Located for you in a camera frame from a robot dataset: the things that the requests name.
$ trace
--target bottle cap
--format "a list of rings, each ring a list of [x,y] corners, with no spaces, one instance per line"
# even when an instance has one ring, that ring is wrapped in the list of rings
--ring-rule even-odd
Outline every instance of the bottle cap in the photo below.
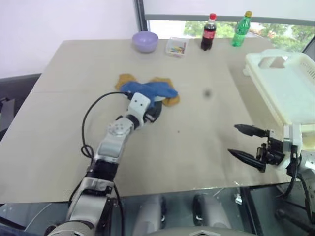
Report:
[[[251,11],[245,12],[245,16],[246,16],[246,17],[252,17],[252,12],[251,12]]]
[[[210,16],[209,16],[209,18],[210,18],[211,20],[215,20],[216,17],[217,17],[217,15],[216,15],[215,13],[211,13]]]

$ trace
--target green plastic bottle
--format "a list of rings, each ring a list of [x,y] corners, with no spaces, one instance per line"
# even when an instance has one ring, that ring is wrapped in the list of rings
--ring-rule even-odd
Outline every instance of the green plastic bottle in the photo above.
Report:
[[[237,23],[234,38],[232,40],[232,46],[234,47],[242,46],[244,39],[246,37],[246,34],[251,26],[251,17],[252,17],[252,12],[247,11],[243,19]]]

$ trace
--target dark spot on table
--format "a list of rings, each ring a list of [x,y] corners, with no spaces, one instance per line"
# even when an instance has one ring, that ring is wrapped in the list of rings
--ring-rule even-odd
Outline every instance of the dark spot on table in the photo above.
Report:
[[[203,95],[206,97],[206,98],[210,98],[211,97],[211,90],[210,89],[206,89],[203,93]]]

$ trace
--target beige tabletop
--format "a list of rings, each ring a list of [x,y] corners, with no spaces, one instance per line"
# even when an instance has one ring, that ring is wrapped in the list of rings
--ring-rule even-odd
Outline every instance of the beige tabletop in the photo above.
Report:
[[[242,135],[235,124],[280,130],[250,77],[242,74],[245,54],[271,44],[249,38],[233,48],[228,39],[216,39],[204,52],[200,40],[190,40],[184,58],[165,55],[165,44],[161,40],[155,52],[141,54],[129,40],[64,42],[0,144],[0,202],[69,199],[89,164],[80,153],[83,115],[114,90],[122,73],[140,82],[171,78],[181,97],[128,140],[115,178],[122,196],[288,181],[285,171],[268,167],[259,173],[227,151],[254,155],[263,141]],[[87,143],[96,148],[127,106],[122,95],[97,104],[87,119]]]

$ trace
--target white plastic basket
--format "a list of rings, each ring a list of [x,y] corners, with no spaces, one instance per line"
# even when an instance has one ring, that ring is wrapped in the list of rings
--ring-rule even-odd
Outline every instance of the white plastic basket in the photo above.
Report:
[[[271,68],[276,57],[284,68]],[[252,78],[279,125],[301,124],[303,149],[315,150],[315,62],[304,53],[269,49],[246,55],[244,74]]]

